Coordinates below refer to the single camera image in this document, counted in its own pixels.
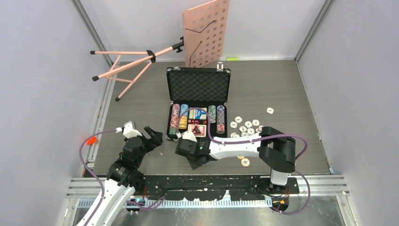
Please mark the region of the black poker set case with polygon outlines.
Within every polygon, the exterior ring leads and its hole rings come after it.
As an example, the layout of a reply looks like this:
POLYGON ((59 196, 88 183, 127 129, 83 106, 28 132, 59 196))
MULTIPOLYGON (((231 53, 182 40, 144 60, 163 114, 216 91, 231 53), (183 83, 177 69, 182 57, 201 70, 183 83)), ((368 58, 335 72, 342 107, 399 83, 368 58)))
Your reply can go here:
POLYGON ((168 67, 166 78, 171 102, 166 131, 167 140, 177 141, 177 136, 169 132, 174 104, 187 104, 189 107, 199 108, 223 105, 224 115, 227 116, 230 69, 168 67))

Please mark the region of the red white chip stack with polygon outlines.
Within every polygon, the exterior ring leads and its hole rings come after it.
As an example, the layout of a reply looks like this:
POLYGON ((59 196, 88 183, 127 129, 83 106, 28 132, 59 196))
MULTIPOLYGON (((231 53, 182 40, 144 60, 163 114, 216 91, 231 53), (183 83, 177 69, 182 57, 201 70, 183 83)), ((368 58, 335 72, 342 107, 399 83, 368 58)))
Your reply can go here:
POLYGON ((171 110, 170 125, 169 125, 170 128, 178 128, 179 116, 180 116, 180 105, 173 104, 171 110))

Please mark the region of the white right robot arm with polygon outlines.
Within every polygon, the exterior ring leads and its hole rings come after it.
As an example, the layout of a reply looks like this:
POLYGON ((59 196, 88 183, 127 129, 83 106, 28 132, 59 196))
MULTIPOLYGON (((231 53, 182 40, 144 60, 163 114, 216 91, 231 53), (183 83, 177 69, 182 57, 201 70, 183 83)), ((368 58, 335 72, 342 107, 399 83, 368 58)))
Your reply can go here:
POLYGON ((185 157, 191 168, 197 169, 210 161, 230 157, 257 157, 271 169, 269 188, 281 193, 287 188, 288 175, 295 171, 296 140, 272 128, 246 137, 202 137, 184 132, 178 139, 175 153, 185 157))

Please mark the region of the blue playing card deck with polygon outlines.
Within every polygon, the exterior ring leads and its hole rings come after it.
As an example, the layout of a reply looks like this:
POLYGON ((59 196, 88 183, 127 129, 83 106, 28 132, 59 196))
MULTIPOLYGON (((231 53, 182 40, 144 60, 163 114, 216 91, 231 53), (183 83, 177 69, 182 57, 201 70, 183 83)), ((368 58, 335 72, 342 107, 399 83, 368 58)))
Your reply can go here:
POLYGON ((201 110, 198 109, 191 109, 189 111, 189 119, 193 119, 193 120, 206 120, 207 119, 207 108, 201 108, 201 110))

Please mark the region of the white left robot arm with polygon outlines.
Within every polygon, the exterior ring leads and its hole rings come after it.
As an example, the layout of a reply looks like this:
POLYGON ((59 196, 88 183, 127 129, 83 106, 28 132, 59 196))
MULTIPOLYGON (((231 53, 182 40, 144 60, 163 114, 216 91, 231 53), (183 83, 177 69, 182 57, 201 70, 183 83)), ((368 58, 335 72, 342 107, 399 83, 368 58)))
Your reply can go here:
POLYGON ((79 226, 110 226, 119 211, 130 201, 130 197, 144 190, 145 179, 139 167, 145 155, 163 143, 161 132, 156 132, 149 126, 144 130, 149 137, 136 130, 131 121, 123 127, 111 130, 112 133, 123 134, 125 145, 118 159, 109 167, 105 181, 87 166, 83 160, 82 149, 79 149, 82 165, 100 185, 99 194, 77 223, 79 226))

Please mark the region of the green poker chip stack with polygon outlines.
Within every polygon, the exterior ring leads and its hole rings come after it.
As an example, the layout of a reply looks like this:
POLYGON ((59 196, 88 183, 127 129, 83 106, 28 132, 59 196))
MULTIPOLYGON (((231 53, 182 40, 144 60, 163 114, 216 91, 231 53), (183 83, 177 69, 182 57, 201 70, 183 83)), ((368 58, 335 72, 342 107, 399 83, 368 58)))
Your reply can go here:
POLYGON ((176 135, 177 134, 177 132, 178 132, 178 128, 176 128, 176 127, 170 127, 169 128, 169 135, 170 136, 172 136, 172 135, 176 135))

